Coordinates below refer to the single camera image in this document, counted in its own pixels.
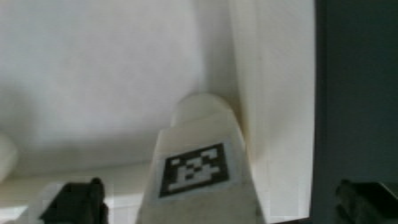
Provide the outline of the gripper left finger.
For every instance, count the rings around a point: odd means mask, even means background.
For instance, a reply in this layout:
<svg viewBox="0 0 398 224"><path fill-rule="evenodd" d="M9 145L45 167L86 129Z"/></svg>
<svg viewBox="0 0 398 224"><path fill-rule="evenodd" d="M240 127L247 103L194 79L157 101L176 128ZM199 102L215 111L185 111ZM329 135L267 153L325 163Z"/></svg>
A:
<svg viewBox="0 0 398 224"><path fill-rule="evenodd" d="M45 224L109 224L105 185L100 178L70 182L39 216Z"/></svg>

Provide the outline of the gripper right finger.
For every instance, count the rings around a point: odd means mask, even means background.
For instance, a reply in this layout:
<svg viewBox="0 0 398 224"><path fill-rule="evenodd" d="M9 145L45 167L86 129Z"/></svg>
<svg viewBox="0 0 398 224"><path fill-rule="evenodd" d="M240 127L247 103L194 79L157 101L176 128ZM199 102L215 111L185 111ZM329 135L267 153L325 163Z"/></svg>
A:
<svg viewBox="0 0 398 224"><path fill-rule="evenodd" d="M334 224L398 224L398 183L343 179L336 197Z"/></svg>

